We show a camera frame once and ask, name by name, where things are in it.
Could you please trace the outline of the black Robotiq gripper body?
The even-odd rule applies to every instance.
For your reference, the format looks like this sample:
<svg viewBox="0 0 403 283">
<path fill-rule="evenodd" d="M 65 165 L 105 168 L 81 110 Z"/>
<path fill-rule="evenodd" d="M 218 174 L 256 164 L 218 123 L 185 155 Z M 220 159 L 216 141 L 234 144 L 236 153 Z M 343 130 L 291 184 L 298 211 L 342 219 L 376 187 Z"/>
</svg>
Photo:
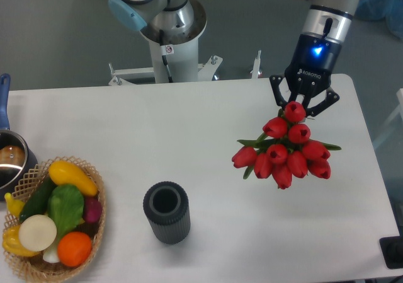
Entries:
<svg viewBox="0 0 403 283">
<path fill-rule="evenodd" d="M 301 95 L 302 105 L 307 107 L 312 98 L 331 87 L 331 74 L 341 47 L 324 38 L 299 37 L 291 63 L 285 69 L 290 101 Z"/>
</svg>

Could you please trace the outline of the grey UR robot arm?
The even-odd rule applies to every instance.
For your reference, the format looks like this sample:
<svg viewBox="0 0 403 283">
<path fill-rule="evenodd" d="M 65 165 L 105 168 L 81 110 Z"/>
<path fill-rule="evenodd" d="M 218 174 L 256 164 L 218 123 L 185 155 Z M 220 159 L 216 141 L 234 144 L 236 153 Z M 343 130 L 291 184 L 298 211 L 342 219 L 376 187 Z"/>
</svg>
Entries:
<svg viewBox="0 0 403 283">
<path fill-rule="evenodd" d="M 270 78 L 276 104 L 303 98 L 314 117 L 339 100 L 331 88 L 331 74 L 359 0 L 306 0 L 310 9 L 290 65 Z M 157 83 L 198 81 L 198 39 L 207 25 L 197 0 L 109 0 L 113 16 L 147 39 Z M 288 99 L 280 92 L 285 81 Z"/>
</svg>

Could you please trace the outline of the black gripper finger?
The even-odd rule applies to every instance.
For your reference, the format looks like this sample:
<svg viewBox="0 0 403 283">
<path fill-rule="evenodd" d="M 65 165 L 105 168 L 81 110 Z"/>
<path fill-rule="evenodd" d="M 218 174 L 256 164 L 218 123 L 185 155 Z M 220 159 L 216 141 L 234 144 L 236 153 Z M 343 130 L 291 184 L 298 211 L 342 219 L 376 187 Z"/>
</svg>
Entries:
<svg viewBox="0 0 403 283">
<path fill-rule="evenodd" d="M 271 75 L 269 78 L 276 104 L 279 107 L 286 107 L 286 105 L 288 104 L 288 101 L 284 99 L 280 90 L 280 84 L 284 79 L 285 79 L 284 74 Z"/>
<path fill-rule="evenodd" d="M 340 96 L 331 88 L 325 90 L 324 99 L 313 107 L 309 107 L 306 109 L 307 116 L 315 117 L 318 114 L 322 113 L 326 109 L 328 109 L 331 105 L 338 102 Z"/>
</svg>

